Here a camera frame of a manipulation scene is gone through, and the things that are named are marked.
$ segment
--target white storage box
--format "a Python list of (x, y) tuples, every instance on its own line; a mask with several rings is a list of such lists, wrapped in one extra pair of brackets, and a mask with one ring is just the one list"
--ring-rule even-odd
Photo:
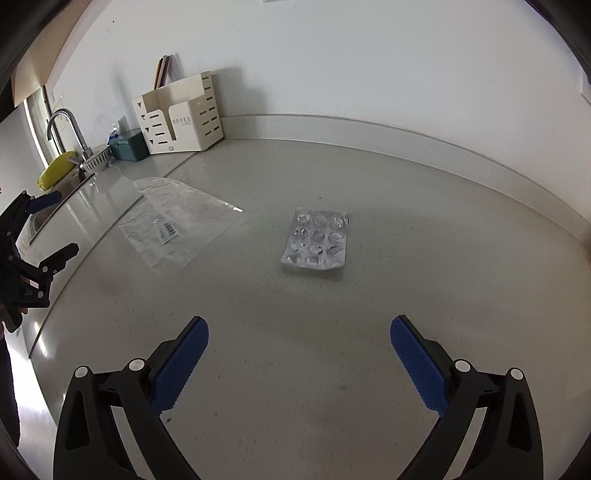
[(150, 153), (203, 151), (223, 138), (210, 72), (145, 93), (134, 109)]

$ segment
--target clear plastic bag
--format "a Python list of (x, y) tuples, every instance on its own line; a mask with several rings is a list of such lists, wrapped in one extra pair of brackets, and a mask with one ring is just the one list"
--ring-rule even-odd
[(144, 195), (119, 221), (127, 240), (157, 273), (187, 265), (240, 218), (241, 210), (178, 180), (136, 180)]

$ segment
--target white screw cap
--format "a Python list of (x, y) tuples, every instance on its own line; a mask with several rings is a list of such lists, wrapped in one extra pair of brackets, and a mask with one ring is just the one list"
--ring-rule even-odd
[(518, 368), (511, 369), (511, 376), (516, 380), (523, 380), (523, 372)]
[(82, 378), (88, 373), (88, 369), (86, 367), (78, 367), (74, 372), (74, 376), (76, 378)]
[(469, 372), (470, 371), (470, 364), (465, 360), (458, 360), (456, 362), (456, 369), (460, 372)]
[(138, 370), (142, 370), (145, 365), (145, 362), (141, 358), (136, 358), (129, 363), (129, 369), (132, 372), (137, 372)]

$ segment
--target yellow sponge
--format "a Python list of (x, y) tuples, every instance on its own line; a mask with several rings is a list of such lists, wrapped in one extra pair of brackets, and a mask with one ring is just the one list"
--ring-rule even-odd
[(72, 162), (68, 161), (68, 158), (75, 156), (76, 152), (73, 151), (62, 153), (53, 162), (51, 162), (41, 174), (37, 180), (37, 186), (42, 191), (49, 190), (51, 187), (53, 187), (75, 167)]

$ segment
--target sink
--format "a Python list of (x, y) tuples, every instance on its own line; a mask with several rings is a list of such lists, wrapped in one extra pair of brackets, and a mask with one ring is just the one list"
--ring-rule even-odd
[(61, 193), (61, 202), (55, 205), (51, 205), (40, 212), (31, 215), (30, 228), (31, 228), (31, 241), (35, 240), (35, 237), (41, 231), (47, 221), (53, 216), (53, 214), (59, 210), (59, 208), (68, 201), (68, 199), (74, 195), (80, 187), (82, 187), (89, 179), (94, 176), (93, 173), (88, 174), (80, 167), (75, 167), (72, 171), (56, 183), (54, 187), (45, 191), (44, 193)]

